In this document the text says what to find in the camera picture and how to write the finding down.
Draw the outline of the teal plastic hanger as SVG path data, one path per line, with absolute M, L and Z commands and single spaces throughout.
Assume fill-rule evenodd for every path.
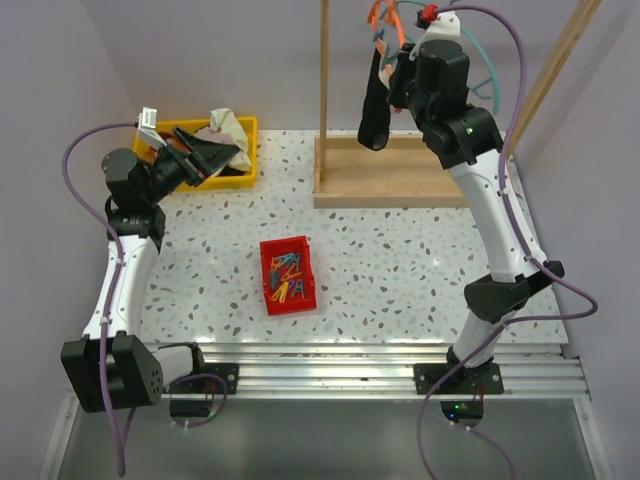
M 397 1 L 397 2 L 398 2 L 398 5 L 410 4 L 414 6 L 419 6 L 420 10 L 423 7 L 428 5 L 425 1 Z M 488 52 L 481 45 L 481 43 L 478 41 L 476 36 L 461 20 L 460 22 L 461 22 L 460 36 L 464 36 L 473 45 L 473 47 L 479 54 L 480 58 L 483 60 L 488 72 L 488 75 L 484 80 L 470 87 L 470 91 L 478 99 L 481 99 L 484 101 L 491 101 L 492 112 L 494 114 L 497 114 L 500 111 L 500 107 L 501 107 L 501 84 L 500 84 L 500 80 L 499 80 L 496 68 L 492 60 L 490 59 Z M 406 35 L 406 41 L 412 42 L 412 39 Z M 389 87 L 390 77 L 391 76 L 387 76 L 381 71 L 379 72 L 379 78 L 387 88 Z

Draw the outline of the black underwear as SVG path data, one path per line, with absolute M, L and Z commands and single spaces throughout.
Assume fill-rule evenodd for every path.
M 391 111 L 387 102 L 388 88 L 379 78 L 380 63 L 380 52 L 375 49 L 357 132 L 359 144 L 371 151 L 380 151 L 385 148 L 390 135 Z

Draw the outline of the orange plastic hanger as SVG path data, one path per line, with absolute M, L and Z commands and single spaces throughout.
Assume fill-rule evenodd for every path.
M 375 31 L 380 29 L 384 29 L 386 32 L 386 28 L 389 27 L 395 31 L 399 48 L 406 43 L 406 34 L 398 13 L 397 1 L 375 0 L 368 12 L 367 23 L 371 26 L 373 35 Z M 391 43 L 385 39 L 385 36 L 383 41 L 376 41 L 374 44 L 379 54 L 395 52 L 391 50 Z

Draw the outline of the dark teal clothespin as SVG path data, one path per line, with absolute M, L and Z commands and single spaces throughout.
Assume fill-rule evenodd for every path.
M 280 269 L 271 268 L 269 271 L 269 286 L 272 291 L 279 288 L 280 285 Z

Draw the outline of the yellow clothespin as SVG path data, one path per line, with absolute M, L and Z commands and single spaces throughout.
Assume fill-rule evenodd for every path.
M 273 302 L 284 303 L 287 298 L 287 292 L 288 292 L 288 284 L 282 283 L 271 295 L 271 300 Z

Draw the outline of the pale green cloth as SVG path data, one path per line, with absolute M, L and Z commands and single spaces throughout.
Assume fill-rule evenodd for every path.
M 219 132 L 232 136 L 235 145 L 240 151 L 229 162 L 229 166 L 244 172 L 251 171 L 251 160 L 249 153 L 248 136 L 236 118 L 234 112 L 229 108 L 218 108 L 212 110 L 210 116 L 210 127 Z

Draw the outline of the blue clothespin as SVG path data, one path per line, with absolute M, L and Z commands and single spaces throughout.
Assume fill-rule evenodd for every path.
M 385 30 L 384 29 L 380 29 L 374 32 L 373 35 L 373 41 L 383 41 L 384 40 L 384 36 L 385 36 Z

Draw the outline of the wooden rack base tray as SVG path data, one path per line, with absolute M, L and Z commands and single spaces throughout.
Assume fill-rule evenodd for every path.
M 465 208 L 455 182 L 415 134 L 394 134 L 380 151 L 355 135 L 318 135 L 314 141 L 317 208 Z

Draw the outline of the red plastic bin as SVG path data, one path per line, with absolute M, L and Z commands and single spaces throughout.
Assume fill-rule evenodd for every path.
M 290 300 L 288 295 L 284 303 L 273 302 L 271 295 L 274 293 L 269 286 L 269 271 L 272 259 L 286 254 L 299 254 L 300 267 L 297 267 L 301 275 L 295 279 L 302 279 L 305 284 L 306 298 Z M 270 316 L 292 314 L 313 310 L 317 307 L 315 277 L 311 263 L 311 252 L 306 236 L 289 237 L 263 241 L 260 243 L 260 260 L 262 268 L 263 295 Z M 280 276 L 292 265 L 279 267 Z

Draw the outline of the orange clothespin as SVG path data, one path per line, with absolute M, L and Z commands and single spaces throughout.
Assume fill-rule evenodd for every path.
M 292 265 L 280 276 L 280 280 L 282 282 L 288 282 L 289 280 L 295 279 L 300 275 L 301 275 L 301 272 L 298 270 L 297 266 Z

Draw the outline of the wooden rack post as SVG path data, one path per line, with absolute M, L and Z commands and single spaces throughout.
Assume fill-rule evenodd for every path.
M 551 90 L 571 53 L 597 12 L 601 0 L 578 1 L 565 23 L 551 53 L 527 94 L 516 126 L 513 129 L 508 155 L 512 155 L 524 136 L 545 97 Z
M 328 85 L 329 85 L 329 22 L 330 22 L 330 1 L 321 1 L 321 21 L 320 21 L 320 129 L 319 129 L 319 157 L 318 157 L 318 182 L 322 181 L 324 165 L 326 161 L 326 138 L 328 121 Z

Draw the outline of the right wooden rack post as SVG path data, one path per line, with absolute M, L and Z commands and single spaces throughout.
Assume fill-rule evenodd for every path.
M 545 97 L 551 90 L 571 53 L 597 12 L 601 0 L 578 1 L 565 23 L 551 53 L 527 94 L 516 126 L 513 129 L 508 155 L 512 155 L 524 136 Z

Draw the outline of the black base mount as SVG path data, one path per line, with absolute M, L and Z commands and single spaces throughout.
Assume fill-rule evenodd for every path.
M 413 365 L 416 392 L 426 395 L 452 365 L 444 363 L 418 363 Z M 434 393 L 436 395 L 501 395 L 505 392 L 500 367 L 489 362 L 477 368 L 463 367 L 445 380 Z
M 237 363 L 210 363 L 205 364 L 193 376 L 199 376 L 186 383 L 189 393 L 215 396 L 222 394 L 227 388 L 228 395 L 235 395 L 239 381 L 239 365 Z

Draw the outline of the aluminium rail frame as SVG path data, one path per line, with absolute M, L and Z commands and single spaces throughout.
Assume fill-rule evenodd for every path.
M 445 360 L 444 344 L 202 343 L 208 363 L 239 365 L 239 399 L 412 400 L 417 363 Z M 498 400 L 587 399 L 582 365 L 554 345 L 500 344 Z

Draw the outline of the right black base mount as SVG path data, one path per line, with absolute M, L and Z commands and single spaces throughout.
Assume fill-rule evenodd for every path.
M 418 363 L 413 365 L 416 392 L 426 395 L 452 365 L 444 363 Z M 505 392 L 500 367 L 489 362 L 477 368 L 463 367 L 445 380 L 434 393 L 436 395 L 501 395 Z

